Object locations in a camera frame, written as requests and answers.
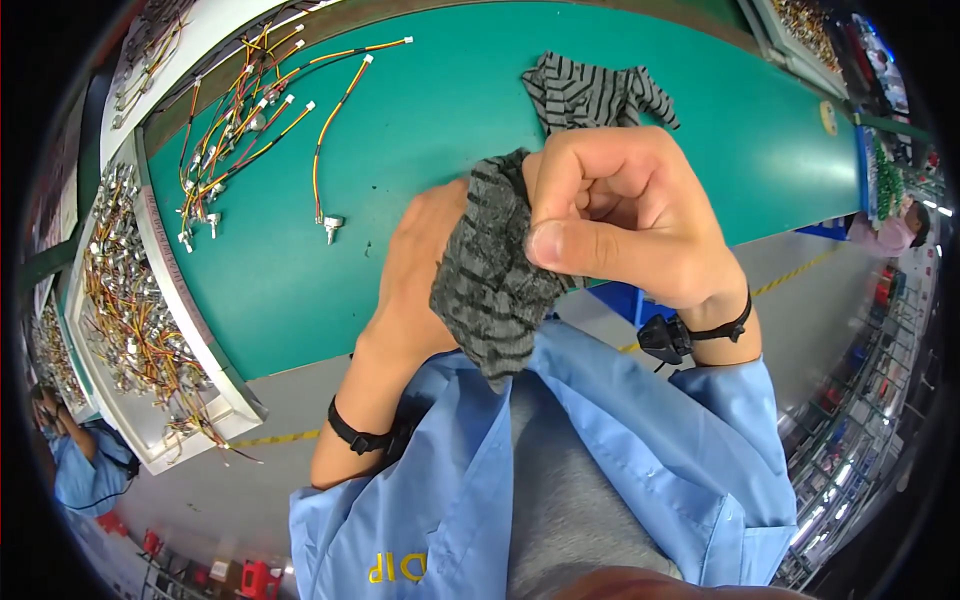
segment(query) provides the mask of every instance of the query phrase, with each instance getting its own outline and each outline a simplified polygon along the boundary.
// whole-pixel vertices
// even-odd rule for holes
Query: woman in pink shirt
[[[888,217],[880,229],[874,229],[867,213],[858,212],[846,217],[847,239],[873,256],[900,256],[908,248],[926,243],[930,231],[930,213],[923,204],[907,195],[900,204],[900,214]]]

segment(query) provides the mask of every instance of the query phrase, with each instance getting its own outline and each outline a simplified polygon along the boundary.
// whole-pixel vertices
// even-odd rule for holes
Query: wrist
[[[678,310],[677,314],[690,331],[710,331],[736,321],[747,306],[749,293],[747,278],[737,265],[736,270],[726,276],[722,287],[700,304]]]

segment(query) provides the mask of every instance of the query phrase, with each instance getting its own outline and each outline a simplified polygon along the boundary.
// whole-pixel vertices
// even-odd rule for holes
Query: fingernail
[[[560,262],[564,226],[559,221],[539,224],[527,236],[527,259],[535,265],[550,267]]]

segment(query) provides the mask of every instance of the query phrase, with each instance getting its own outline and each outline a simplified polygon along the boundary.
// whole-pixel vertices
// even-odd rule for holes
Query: yellow floor line
[[[784,275],[784,276],[782,276],[782,277],[780,277],[780,278],[774,279],[773,281],[771,281],[770,283],[767,283],[766,285],[764,285],[764,286],[761,287],[761,288],[755,289],[755,290],[751,293],[751,296],[752,296],[753,298],[756,298],[756,297],[759,296],[760,294],[766,294],[767,292],[769,292],[770,290],[774,289],[774,288],[777,287],[778,285],[782,285],[785,281],[787,281],[787,280],[789,280],[789,279],[792,279],[793,277],[795,277],[795,276],[799,275],[800,273],[806,271],[807,269],[809,269],[809,268],[812,267],[813,265],[817,264],[818,262],[824,260],[825,258],[827,258],[828,256],[830,256],[831,254],[833,254],[834,252],[836,252],[839,248],[840,248],[840,246],[837,246],[836,248],[834,248],[834,249],[832,249],[832,250],[828,250],[828,251],[824,252],[823,254],[820,254],[819,256],[817,256],[816,258],[814,258],[813,260],[811,260],[810,262],[806,263],[805,265],[802,265],[802,266],[800,266],[800,267],[797,267],[796,269],[794,269],[794,270],[791,271],[790,273],[788,273],[788,274],[786,274],[786,275]],[[628,346],[623,346],[623,347],[618,348],[618,349],[619,349],[621,352],[628,353],[628,352],[633,352],[633,351],[636,350],[637,348],[640,348],[640,344],[630,344],[630,345],[628,345]],[[314,439],[316,439],[319,435],[320,435],[320,429],[313,429],[312,431],[303,431],[303,432],[301,432],[301,433],[291,433],[291,434],[288,434],[288,435],[285,435],[285,436],[273,436],[272,438],[260,438],[260,439],[258,439],[258,440],[244,440],[244,441],[241,441],[241,442],[232,442],[232,443],[230,443],[230,445],[233,446],[233,447],[235,447],[235,448],[246,448],[246,447],[250,447],[250,446],[254,446],[254,445],[287,444],[288,442],[296,442],[297,440],[314,440]]]

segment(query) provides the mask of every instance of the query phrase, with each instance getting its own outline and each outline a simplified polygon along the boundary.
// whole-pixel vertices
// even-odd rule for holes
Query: hand
[[[531,262],[635,285],[683,310],[692,330],[743,310],[746,277],[707,193],[663,129],[555,133],[524,160],[523,177]]]
[[[60,406],[50,392],[43,390],[43,399],[40,401],[40,406],[43,407],[43,410],[46,411],[48,415],[57,418],[57,408]]]
[[[43,430],[44,425],[50,424],[50,417],[47,416],[46,411],[40,408],[40,403],[36,400],[33,400],[31,404],[34,407],[34,423],[38,430]]]
[[[361,342],[370,342],[368,348],[414,368],[434,354],[456,349],[446,325],[430,310],[430,288],[446,241],[466,207],[466,180],[434,187],[410,202],[390,240],[376,312],[361,334]]]

